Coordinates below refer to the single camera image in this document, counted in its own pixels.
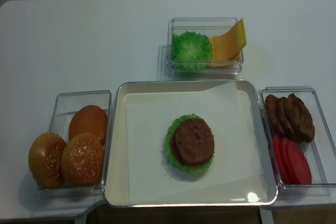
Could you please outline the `brown meat patty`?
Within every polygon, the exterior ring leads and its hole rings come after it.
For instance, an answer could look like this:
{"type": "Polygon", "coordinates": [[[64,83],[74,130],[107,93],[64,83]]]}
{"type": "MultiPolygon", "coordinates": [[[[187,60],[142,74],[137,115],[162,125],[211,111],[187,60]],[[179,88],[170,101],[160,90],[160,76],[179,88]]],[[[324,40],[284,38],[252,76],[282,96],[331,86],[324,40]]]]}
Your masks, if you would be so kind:
{"type": "Polygon", "coordinates": [[[289,120],[287,119],[286,113],[285,113],[285,102],[287,98],[281,97],[276,101],[276,113],[277,118],[279,120],[279,123],[281,124],[281,127],[286,135],[286,137],[297,143],[301,144],[301,139],[296,135],[295,131],[293,130],[289,120]]]}
{"type": "Polygon", "coordinates": [[[304,102],[294,93],[286,98],[285,113],[296,135],[303,142],[312,142],[315,134],[312,116],[304,102]]]}
{"type": "Polygon", "coordinates": [[[203,119],[187,119],[175,132],[179,161],[183,165],[200,166],[211,160],[215,149],[214,136],[203,119]]]}
{"type": "Polygon", "coordinates": [[[271,128],[273,131],[278,134],[280,137],[286,136],[282,125],[280,124],[277,112],[276,112],[276,102],[278,98],[274,95],[270,94],[265,99],[265,110],[267,114],[268,122],[270,123],[271,128]]]}

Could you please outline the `flat yellow cheese slices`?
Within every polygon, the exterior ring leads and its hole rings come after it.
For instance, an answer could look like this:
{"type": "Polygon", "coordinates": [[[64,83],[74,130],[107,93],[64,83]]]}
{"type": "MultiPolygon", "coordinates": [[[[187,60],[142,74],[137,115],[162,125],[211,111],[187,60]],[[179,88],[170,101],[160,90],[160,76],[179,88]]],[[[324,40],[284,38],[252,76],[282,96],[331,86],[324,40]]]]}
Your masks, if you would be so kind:
{"type": "Polygon", "coordinates": [[[216,46],[215,46],[215,41],[214,41],[214,36],[209,37],[209,41],[212,45],[212,58],[210,60],[210,63],[208,64],[209,68],[225,68],[228,66],[228,64],[220,64],[223,63],[224,61],[237,61],[239,60],[240,53],[228,58],[224,56],[221,52],[216,52],[216,46]]]}

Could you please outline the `back red tomato slice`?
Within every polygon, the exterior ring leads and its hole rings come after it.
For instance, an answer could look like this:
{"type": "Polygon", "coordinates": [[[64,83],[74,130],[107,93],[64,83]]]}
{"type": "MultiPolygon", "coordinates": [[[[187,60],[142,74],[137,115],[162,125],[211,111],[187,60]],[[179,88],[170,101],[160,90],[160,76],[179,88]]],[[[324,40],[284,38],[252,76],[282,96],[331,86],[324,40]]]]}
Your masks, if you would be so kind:
{"type": "Polygon", "coordinates": [[[272,145],[273,145],[273,149],[274,149],[274,154],[275,154],[275,159],[277,162],[277,166],[281,175],[281,180],[283,181],[283,176],[282,176],[282,162],[281,162],[281,157],[280,157],[280,150],[279,150],[279,142],[280,142],[280,137],[278,135],[275,135],[272,138],[272,145]]]}

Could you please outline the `clear patty tomato container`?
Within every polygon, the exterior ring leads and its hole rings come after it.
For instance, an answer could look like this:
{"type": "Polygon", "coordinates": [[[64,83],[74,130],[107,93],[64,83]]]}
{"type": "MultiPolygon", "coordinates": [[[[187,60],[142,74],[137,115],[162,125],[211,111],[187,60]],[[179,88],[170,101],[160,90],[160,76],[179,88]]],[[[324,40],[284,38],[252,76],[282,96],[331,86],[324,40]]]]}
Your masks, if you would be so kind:
{"type": "Polygon", "coordinates": [[[265,87],[258,91],[257,113],[261,119],[261,125],[257,127],[260,131],[257,143],[261,150],[262,162],[270,167],[270,170],[266,171],[266,185],[275,190],[276,196],[266,207],[281,209],[335,205],[335,144],[315,90],[308,86],[265,87]],[[305,104],[314,125],[313,141],[302,141],[298,145],[310,169],[310,184],[285,183],[272,143],[276,133],[267,117],[266,99],[269,95],[287,98],[291,94],[305,104]]]}

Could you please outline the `white rectangular tray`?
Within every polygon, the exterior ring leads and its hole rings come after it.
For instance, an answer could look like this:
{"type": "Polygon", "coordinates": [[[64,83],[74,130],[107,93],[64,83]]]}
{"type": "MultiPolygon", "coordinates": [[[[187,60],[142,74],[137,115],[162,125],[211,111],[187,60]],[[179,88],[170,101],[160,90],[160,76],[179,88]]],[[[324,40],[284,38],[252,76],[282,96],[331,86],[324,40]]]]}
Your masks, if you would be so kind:
{"type": "Polygon", "coordinates": [[[104,196],[112,206],[264,206],[278,188],[257,93],[247,80],[127,82],[117,92],[104,196]],[[165,136],[196,114],[214,159],[200,175],[173,167],[165,136]]]}

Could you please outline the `sesame bun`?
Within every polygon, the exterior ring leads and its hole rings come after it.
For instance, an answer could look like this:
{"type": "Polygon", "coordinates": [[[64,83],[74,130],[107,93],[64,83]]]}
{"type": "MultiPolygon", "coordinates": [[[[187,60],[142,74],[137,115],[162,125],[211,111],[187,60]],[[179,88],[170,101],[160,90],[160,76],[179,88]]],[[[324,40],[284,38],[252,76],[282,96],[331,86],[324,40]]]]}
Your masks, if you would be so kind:
{"type": "Polygon", "coordinates": [[[60,187],[64,183],[60,160],[67,143],[55,133],[43,133],[32,143],[28,166],[36,183],[45,188],[60,187]]]}
{"type": "Polygon", "coordinates": [[[93,185],[101,181],[104,149],[91,133],[72,138],[64,148],[60,168],[67,184],[93,185]]]}

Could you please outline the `plain orange bun bottom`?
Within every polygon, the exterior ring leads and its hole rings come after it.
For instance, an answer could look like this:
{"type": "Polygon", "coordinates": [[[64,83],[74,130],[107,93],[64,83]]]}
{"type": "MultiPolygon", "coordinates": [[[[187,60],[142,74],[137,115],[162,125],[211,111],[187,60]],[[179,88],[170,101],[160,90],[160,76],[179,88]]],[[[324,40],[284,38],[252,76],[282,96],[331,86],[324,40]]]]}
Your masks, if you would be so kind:
{"type": "Polygon", "coordinates": [[[71,119],[69,125],[69,139],[83,133],[93,134],[101,145],[106,142],[108,117],[106,112],[96,105],[88,105],[71,119]]]}

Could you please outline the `red tomato slice on tray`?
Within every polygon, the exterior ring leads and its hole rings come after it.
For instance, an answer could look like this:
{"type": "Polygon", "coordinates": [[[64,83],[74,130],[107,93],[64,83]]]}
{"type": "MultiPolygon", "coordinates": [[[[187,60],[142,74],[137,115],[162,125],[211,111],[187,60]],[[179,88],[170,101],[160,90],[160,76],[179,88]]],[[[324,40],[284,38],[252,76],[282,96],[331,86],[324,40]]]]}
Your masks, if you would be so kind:
{"type": "Polygon", "coordinates": [[[174,132],[173,135],[172,135],[171,145],[172,145],[172,152],[173,152],[175,158],[180,160],[180,155],[179,155],[179,152],[177,151],[177,147],[176,147],[176,132],[174,132]]]}

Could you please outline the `clear bun container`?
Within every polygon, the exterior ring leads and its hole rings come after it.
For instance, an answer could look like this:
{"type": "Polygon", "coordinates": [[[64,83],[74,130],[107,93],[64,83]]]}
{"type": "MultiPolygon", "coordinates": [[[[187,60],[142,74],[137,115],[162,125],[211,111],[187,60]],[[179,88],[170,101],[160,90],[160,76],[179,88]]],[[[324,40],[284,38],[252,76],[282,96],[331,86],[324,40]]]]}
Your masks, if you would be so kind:
{"type": "Polygon", "coordinates": [[[109,90],[61,93],[57,95],[49,131],[56,133],[66,142],[70,141],[70,123],[77,112],[86,106],[95,105],[107,115],[107,129],[105,130],[105,143],[103,145],[103,167],[101,179],[91,185],[69,185],[64,183],[58,187],[37,186],[40,198],[68,198],[102,196],[105,191],[107,166],[109,161],[111,132],[114,111],[112,108],[112,95],[109,90]]]}

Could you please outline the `middle red tomato slice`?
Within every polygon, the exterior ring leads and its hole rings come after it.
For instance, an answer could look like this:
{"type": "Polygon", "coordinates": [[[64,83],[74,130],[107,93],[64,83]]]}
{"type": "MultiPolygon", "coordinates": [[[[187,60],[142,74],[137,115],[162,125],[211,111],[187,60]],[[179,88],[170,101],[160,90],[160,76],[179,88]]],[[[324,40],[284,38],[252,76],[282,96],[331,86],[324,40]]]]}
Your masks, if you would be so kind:
{"type": "Polygon", "coordinates": [[[294,184],[295,180],[291,174],[289,163],[286,157],[286,148],[289,143],[289,140],[286,137],[282,137],[279,142],[280,157],[282,162],[282,176],[284,178],[285,184],[294,184]]]}

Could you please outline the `green lettuce in container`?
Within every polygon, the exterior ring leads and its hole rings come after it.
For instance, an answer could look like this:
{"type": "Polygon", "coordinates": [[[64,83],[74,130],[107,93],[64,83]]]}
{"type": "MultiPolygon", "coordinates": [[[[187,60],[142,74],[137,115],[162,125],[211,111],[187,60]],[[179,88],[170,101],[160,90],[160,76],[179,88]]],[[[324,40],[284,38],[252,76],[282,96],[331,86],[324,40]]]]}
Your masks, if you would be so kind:
{"type": "Polygon", "coordinates": [[[209,38],[194,31],[173,34],[172,49],[176,69],[204,69],[213,56],[209,38]]]}

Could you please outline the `clear lettuce cheese container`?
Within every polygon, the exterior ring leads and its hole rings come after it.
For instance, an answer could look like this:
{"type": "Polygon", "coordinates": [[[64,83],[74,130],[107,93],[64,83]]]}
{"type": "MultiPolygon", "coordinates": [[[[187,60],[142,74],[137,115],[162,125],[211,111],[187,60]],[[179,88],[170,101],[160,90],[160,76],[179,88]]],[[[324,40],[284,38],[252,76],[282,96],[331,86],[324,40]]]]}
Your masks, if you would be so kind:
{"type": "Polygon", "coordinates": [[[170,72],[180,75],[205,75],[219,76],[225,78],[235,78],[242,70],[244,63],[243,49],[240,52],[239,60],[224,61],[220,64],[228,64],[225,68],[209,68],[207,65],[204,69],[176,69],[172,60],[172,40],[173,34],[180,35],[186,31],[200,33],[208,38],[219,36],[229,31],[240,19],[237,18],[173,18],[169,23],[169,36],[167,41],[167,67],[170,72]]]}

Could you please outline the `left sesame bun top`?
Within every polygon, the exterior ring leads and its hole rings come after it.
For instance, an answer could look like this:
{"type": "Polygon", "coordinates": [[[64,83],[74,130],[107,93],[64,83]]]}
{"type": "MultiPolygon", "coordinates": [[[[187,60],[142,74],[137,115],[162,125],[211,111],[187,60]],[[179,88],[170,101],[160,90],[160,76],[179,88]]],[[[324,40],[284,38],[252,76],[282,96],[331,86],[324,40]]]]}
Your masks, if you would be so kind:
{"type": "Polygon", "coordinates": [[[28,166],[36,183],[45,188],[60,187],[64,183],[60,160],[67,143],[55,133],[43,133],[32,143],[28,166]]]}

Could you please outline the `right sesame bun top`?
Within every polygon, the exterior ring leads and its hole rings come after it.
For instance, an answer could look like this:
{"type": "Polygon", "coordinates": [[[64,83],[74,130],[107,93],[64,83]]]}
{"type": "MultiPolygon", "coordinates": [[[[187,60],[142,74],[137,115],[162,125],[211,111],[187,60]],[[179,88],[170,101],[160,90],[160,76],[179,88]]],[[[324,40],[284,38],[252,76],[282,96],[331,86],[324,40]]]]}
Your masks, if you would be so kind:
{"type": "Polygon", "coordinates": [[[67,184],[93,185],[101,181],[104,149],[91,133],[72,138],[64,148],[60,168],[67,184]]]}

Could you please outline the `green lettuce on tray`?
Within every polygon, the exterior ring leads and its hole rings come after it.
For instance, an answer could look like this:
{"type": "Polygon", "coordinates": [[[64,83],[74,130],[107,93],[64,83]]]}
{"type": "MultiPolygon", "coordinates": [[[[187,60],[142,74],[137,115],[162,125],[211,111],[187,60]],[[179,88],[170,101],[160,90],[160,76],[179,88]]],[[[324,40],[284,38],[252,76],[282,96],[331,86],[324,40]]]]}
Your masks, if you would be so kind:
{"type": "Polygon", "coordinates": [[[204,172],[206,172],[208,170],[208,168],[210,167],[213,158],[214,158],[214,154],[213,157],[211,158],[211,160],[207,163],[205,163],[204,165],[200,165],[200,166],[186,166],[183,165],[178,159],[175,158],[173,152],[172,152],[172,145],[171,145],[171,140],[172,140],[172,135],[175,132],[175,130],[177,129],[177,127],[179,126],[179,124],[187,119],[191,119],[191,118],[201,118],[195,114],[190,114],[190,115],[183,115],[180,116],[179,118],[175,119],[173,121],[173,123],[169,126],[168,130],[167,130],[167,134],[165,136],[165,154],[167,156],[167,158],[169,159],[170,163],[172,164],[172,166],[174,166],[175,168],[186,172],[186,173],[190,173],[190,174],[202,174],[204,172]]]}

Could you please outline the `front red tomato slice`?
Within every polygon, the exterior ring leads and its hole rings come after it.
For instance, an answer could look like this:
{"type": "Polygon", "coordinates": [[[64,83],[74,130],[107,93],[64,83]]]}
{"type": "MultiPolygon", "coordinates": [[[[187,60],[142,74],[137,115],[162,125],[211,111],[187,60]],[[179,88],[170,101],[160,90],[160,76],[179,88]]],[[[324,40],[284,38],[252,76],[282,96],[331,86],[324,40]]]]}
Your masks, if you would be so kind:
{"type": "Polygon", "coordinates": [[[310,167],[301,148],[296,143],[289,141],[285,147],[285,156],[291,182],[293,184],[311,184],[310,167]]]}

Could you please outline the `upright yellow cheese slice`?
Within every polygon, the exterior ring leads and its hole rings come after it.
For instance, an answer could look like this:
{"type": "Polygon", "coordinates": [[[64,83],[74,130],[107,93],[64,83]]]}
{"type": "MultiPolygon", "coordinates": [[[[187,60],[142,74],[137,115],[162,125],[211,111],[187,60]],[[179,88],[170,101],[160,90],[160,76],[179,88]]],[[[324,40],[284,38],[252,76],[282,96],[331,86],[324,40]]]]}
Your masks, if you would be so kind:
{"type": "Polygon", "coordinates": [[[228,58],[240,53],[247,44],[244,20],[240,19],[229,31],[214,37],[216,52],[228,58]]]}

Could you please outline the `white paper sheet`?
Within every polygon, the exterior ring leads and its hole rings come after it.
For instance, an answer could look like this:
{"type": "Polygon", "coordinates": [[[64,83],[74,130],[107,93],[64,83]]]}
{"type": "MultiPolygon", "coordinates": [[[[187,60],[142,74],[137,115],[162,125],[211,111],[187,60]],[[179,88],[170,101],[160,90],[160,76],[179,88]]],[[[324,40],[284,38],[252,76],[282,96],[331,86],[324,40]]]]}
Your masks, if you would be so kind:
{"type": "Polygon", "coordinates": [[[132,204],[214,204],[259,201],[263,168],[250,109],[236,83],[148,83],[125,97],[129,201],[132,204]],[[173,121],[196,114],[214,135],[209,169],[192,175],[172,166],[164,138],[173,121]]]}

